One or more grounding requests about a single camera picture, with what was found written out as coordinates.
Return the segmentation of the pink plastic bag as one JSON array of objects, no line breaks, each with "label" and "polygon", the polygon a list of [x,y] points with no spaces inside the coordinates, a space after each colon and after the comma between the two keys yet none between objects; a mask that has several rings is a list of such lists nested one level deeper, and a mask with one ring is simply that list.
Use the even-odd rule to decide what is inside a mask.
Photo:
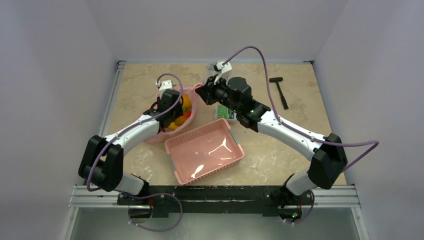
[{"label": "pink plastic bag", "polygon": [[167,128],[161,130],[158,134],[151,136],[143,141],[146,144],[164,143],[166,140],[181,134],[183,130],[196,118],[199,107],[200,97],[196,94],[195,89],[201,87],[202,83],[196,83],[193,86],[186,86],[183,88],[182,104],[183,115],[178,117],[176,121],[172,122]]}]

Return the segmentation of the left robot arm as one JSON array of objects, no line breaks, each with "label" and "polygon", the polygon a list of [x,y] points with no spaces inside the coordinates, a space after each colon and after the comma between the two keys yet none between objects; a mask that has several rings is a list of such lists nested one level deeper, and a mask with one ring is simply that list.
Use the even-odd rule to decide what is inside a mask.
[{"label": "left robot arm", "polygon": [[136,204],[146,203],[149,184],[139,176],[124,172],[124,157],[182,116],[182,102],[181,92],[167,89],[148,110],[124,129],[105,137],[92,136],[78,168],[78,175],[86,180],[88,190],[125,192]]}]

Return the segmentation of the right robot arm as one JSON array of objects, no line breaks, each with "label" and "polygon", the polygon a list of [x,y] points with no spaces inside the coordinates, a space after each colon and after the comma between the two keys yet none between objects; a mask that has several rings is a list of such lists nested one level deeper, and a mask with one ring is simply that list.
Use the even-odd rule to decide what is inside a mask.
[{"label": "right robot arm", "polygon": [[276,195],[282,207],[297,203],[300,195],[316,187],[329,190],[347,166],[347,157],[338,135],[324,136],[285,121],[268,106],[255,100],[245,78],[232,77],[215,81],[195,89],[206,105],[219,103],[235,112],[237,121],[247,129],[268,135],[303,155],[309,168],[292,174]]}]

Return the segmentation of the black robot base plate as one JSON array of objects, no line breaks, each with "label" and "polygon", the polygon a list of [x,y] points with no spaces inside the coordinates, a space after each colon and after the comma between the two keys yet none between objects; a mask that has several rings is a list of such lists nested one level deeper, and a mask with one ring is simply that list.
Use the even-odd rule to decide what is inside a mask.
[{"label": "black robot base plate", "polygon": [[260,214],[298,220],[306,207],[314,205],[310,190],[299,196],[279,185],[178,186],[151,185],[146,194],[133,197],[119,193],[117,204],[131,209],[145,209],[153,218],[170,213]]}]

